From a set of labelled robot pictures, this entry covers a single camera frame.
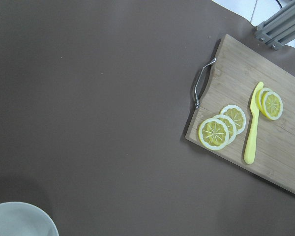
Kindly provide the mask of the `lemon slice end of row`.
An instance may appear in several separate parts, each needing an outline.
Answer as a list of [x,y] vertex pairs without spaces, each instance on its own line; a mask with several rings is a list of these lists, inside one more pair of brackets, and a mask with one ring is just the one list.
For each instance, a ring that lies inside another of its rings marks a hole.
[[217,118],[208,118],[198,127],[198,138],[202,145],[210,150],[223,149],[229,142],[226,124]]

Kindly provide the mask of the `lemon slice middle of row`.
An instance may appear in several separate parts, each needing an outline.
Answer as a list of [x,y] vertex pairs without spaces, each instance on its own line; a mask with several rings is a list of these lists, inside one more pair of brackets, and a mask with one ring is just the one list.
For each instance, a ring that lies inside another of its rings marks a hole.
[[215,115],[214,118],[219,119],[220,121],[224,122],[228,132],[229,132],[229,141],[228,144],[232,143],[236,138],[237,128],[235,122],[227,115]]

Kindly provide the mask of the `yellow plastic knife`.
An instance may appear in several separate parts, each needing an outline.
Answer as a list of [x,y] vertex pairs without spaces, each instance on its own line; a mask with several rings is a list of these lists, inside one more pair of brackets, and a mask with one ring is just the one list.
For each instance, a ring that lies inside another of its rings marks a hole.
[[258,120],[260,109],[257,102],[257,93],[264,87],[263,82],[258,82],[256,85],[250,101],[250,111],[251,111],[251,124],[248,134],[248,139],[246,142],[244,161],[246,164],[252,164],[255,160],[256,154],[256,141],[257,141],[257,130],[258,130]]

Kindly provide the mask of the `lemon slice pair under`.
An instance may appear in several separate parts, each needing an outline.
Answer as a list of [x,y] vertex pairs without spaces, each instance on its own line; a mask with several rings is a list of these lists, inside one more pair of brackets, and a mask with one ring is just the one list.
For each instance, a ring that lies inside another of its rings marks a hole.
[[262,97],[263,95],[265,95],[267,92],[271,92],[272,90],[270,88],[262,88],[261,90],[259,90],[257,92],[257,95],[256,95],[256,98],[257,98],[257,104],[258,104],[258,107],[260,109],[260,111],[262,112],[262,114],[265,116],[265,111],[264,111],[264,108],[263,108],[263,105],[262,105]]

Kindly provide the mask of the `lemon slice pair top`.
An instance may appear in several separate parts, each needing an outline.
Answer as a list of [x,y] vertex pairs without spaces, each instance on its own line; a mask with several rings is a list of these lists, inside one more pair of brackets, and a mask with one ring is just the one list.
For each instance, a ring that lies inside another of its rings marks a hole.
[[283,102],[281,97],[268,91],[262,96],[262,108],[264,115],[270,120],[277,120],[283,113]]

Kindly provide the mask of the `wooden cutting board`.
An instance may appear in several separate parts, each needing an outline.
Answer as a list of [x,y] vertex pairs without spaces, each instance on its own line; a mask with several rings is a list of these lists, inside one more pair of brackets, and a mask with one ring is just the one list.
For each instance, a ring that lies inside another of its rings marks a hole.
[[199,145],[199,125],[229,104],[242,108],[250,121],[251,95],[263,82],[281,97],[283,113],[275,121],[259,117],[254,163],[243,159],[247,130],[217,155],[295,194],[295,77],[230,35],[222,37],[215,57],[186,139]]

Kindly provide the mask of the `white round bowl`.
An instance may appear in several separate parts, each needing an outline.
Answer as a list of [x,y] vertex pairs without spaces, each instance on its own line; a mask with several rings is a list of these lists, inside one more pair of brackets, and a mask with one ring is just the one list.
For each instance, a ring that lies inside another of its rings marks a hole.
[[0,236],[58,236],[51,217],[37,206],[24,202],[0,204]]

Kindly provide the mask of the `aluminium frame post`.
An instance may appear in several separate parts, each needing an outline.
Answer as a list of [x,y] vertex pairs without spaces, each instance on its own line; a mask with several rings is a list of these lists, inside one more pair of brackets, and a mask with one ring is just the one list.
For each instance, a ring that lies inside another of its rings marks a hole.
[[295,0],[256,26],[254,37],[274,50],[295,39]]

